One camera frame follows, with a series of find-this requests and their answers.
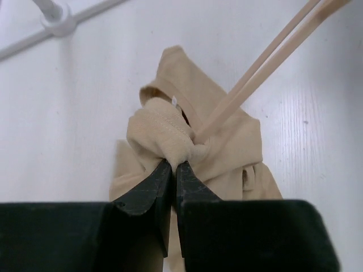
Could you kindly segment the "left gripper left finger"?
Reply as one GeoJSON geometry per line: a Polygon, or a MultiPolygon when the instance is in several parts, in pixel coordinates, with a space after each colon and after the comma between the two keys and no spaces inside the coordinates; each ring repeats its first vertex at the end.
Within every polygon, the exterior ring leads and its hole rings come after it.
{"type": "Polygon", "coordinates": [[[1,204],[2,271],[162,271],[172,170],[166,161],[112,202],[1,204]]]}

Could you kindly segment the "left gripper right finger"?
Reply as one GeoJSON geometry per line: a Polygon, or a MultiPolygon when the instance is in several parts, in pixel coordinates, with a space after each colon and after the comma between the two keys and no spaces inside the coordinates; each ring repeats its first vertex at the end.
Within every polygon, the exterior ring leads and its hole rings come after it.
{"type": "Polygon", "coordinates": [[[176,170],[186,271],[339,271],[316,208],[303,200],[224,201],[189,163],[176,170]]]}

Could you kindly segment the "beige t shirt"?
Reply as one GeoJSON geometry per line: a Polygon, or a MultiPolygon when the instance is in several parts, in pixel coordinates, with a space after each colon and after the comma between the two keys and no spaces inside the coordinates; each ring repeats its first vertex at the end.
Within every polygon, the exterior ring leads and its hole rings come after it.
{"type": "Polygon", "coordinates": [[[126,138],[117,143],[110,200],[138,185],[163,159],[173,169],[189,162],[222,199],[280,199],[263,163],[259,120],[238,110],[206,142],[193,142],[225,96],[180,46],[166,48],[155,79],[140,90],[141,108],[129,118],[126,138]]]}

